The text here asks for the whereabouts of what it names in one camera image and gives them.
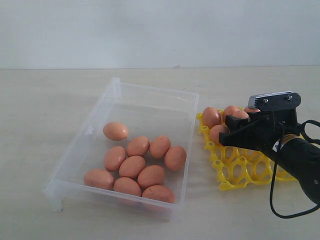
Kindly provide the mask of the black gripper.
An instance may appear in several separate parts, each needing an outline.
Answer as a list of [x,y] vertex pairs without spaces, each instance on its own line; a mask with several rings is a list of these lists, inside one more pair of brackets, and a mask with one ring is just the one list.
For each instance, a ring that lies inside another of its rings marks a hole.
[[298,136],[296,109],[247,112],[247,118],[229,115],[225,119],[228,132],[220,132],[219,143],[225,147],[237,147],[275,155],[274,145],[282,135]]

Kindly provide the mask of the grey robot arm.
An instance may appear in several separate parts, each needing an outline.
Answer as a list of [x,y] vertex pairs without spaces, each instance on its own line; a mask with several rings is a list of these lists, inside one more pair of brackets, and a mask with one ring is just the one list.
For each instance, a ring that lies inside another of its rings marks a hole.
[[249,119],[225,118],[229,133],[221,133],[219,142],[259,151],[299,181],[306,196],[320,203],[320,149],[311,139],[305,140],[295,109],[259,111]]

